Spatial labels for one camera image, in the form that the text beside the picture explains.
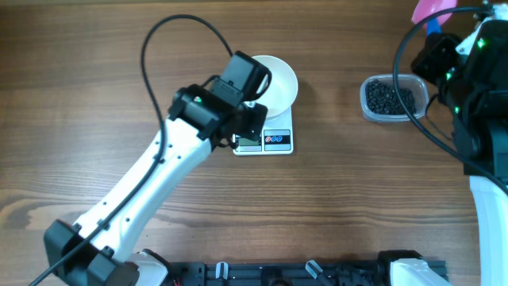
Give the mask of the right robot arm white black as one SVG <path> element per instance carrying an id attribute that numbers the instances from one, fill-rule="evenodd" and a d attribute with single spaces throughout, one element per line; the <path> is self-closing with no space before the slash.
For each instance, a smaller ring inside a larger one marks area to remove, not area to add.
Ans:
<path id="1" fill-rule="evenodd" d="M 431 15 L 405 35 L 394 58 L 393 84 L 399 85 L 400 59 L 408 41 L 428 29 L 425 47 L 412 63 L 417 75 L 438 88 L 438 99 L 452 113 L 453 147 L 432 135 L 414 116 L 413 124 L 459 160 L 469 177 L 479 227 L 483 285 L 507 283 L 507 22 L 486 20 L 461 56 L 453 34 L 436 32 Z"/>

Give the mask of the pink scoop with blue handle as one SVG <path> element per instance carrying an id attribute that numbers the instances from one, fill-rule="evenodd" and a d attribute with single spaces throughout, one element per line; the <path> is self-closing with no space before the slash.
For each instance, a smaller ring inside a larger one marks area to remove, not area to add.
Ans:
<path id="1" fill-rule="evenodd" d="M 417 24 L 434 13 L 454 8 L 456 5 L 457 0 L 419 0 L 414 9 L 411 22 L 413 24 Z M 451 14 L 444 14 L 425 24 L 424 28 L 426 35 L 430 36 L 432 33 L 441 33 L 441 25 L 444 24 L 451 16 Z"/>

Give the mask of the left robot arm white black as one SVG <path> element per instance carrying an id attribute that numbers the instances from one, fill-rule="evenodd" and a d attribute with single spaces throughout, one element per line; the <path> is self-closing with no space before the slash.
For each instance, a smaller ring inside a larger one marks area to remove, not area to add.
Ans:
<path id="1" fill-rule="evenodd" d="M 272 73 L 235 52 L 221 75 L 179 89 L 159 120 L 153 142 L 114 188 L 73 224 L 55 221 L 44 233 L 49 268 L 68 285 L 163 285 L 167 261 L 149 249 L 134 252 L 141 232 L 176 185 L 233 136 L 260 135 L 267 107 L 257 104 Z"/>

